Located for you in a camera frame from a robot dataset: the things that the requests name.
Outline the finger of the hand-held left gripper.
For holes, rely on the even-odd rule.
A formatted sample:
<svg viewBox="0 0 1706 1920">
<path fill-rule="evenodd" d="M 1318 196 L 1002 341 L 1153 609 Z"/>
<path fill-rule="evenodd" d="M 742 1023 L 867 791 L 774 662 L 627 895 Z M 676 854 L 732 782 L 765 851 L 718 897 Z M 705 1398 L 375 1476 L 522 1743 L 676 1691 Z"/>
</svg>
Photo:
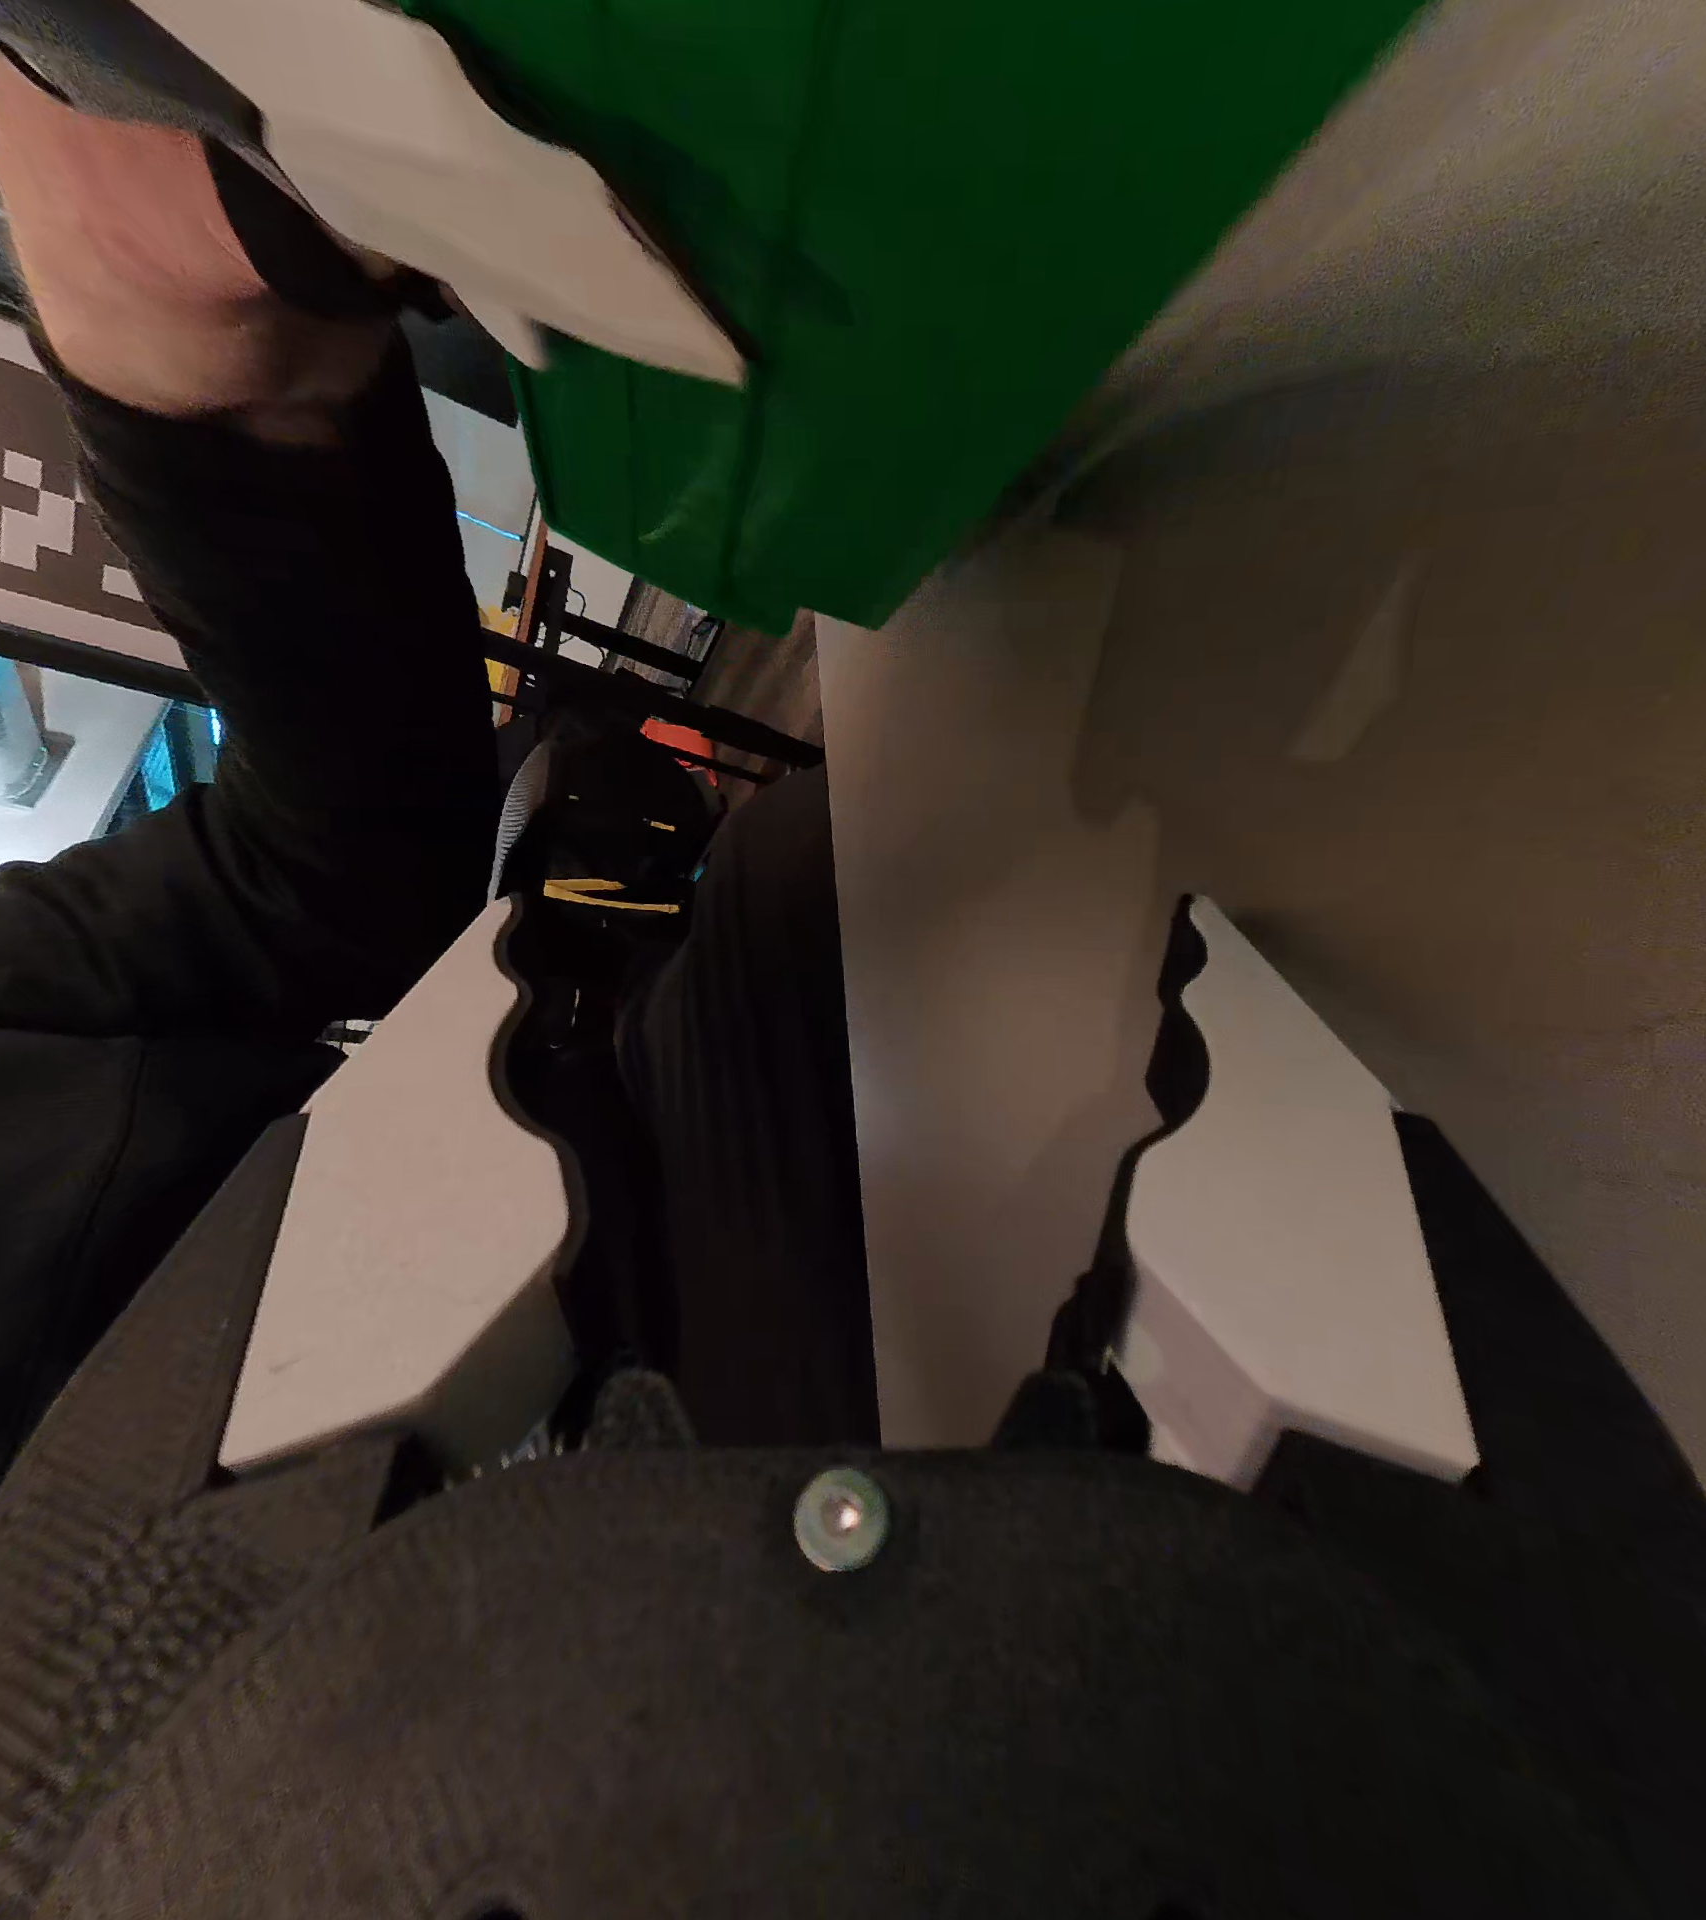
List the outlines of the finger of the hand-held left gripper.
<svg viewBox="0 0 1706 1920">
<path fill-rule="evenodd" d="M 484 103 L 425 23 L 361 2 L 143 13 L 259 114 L 264 157 L 359 251 L 440 283 L 507 354 L 556 337 L 728 388 L 743 350 L 599 172 Z"/>
</svg>

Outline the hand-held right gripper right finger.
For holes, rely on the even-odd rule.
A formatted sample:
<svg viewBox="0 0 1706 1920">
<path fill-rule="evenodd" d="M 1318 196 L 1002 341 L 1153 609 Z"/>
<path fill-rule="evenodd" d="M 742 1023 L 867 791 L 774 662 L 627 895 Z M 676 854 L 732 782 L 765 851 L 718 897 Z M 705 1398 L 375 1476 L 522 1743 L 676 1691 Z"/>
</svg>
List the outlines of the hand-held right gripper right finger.
<svg viewBox="0 0 1706 1920">
<path fill-rule="evenodd" d="M 1441 1485 L 1479 1465 L 1393 1096 L 1202 897 L 1046 1362 L 1112 1436 L 1250 1491 L 1290 1435 Z"/>
</svg>

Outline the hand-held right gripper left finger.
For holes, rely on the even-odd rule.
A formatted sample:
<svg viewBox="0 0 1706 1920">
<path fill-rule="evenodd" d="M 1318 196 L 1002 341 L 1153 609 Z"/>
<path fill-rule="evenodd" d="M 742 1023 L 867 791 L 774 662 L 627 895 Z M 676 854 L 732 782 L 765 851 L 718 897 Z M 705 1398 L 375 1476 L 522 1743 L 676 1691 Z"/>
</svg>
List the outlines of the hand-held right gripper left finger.
<svg viewBox="0 0 1706 1920">
<path fill-rule="evenodd" d="M 557 1278 L 583 1204 L 503 1085 L 529 997 L 489 902 L 305 1105 L 216 1463 L 254 1475 L 361 1435 L 449 1475 L 535 1444 L 578 1368 Z"/>
</svg>

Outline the person's left forearm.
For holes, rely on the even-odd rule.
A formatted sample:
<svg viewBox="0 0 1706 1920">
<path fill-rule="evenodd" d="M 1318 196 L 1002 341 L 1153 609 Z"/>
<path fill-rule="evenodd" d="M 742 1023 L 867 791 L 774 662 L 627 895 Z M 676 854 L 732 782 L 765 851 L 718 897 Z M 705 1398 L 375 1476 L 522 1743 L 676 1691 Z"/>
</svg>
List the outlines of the person's left forearm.
<svg viewBox="0 0 1706 1920">
<path fill-rule="evenodd" d="M 140 1035 L 386 1014 L 480 916 L 498 807 L 481 620 L 404 338 L 285 424 L 56 380 L 224 731 L 209 784 L 49 869 L 85 997 Z"/>
</svg>

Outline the green plastic bin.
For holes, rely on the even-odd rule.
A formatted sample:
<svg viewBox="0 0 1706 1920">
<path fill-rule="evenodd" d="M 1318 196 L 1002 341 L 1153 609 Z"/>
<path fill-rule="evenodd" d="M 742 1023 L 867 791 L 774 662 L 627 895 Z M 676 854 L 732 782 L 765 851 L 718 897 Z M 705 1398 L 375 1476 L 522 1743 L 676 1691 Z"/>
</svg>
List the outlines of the green plastic bin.
<svg viewBox="0 0 1706 1920">
<path fill-rule="evenodd" d="M 1423 5 L 404 11 L 743 344 L 740 388 L 567 338 L 516 366 L 551 531 L 780 633 L 881 627 Z"/>
</svg>

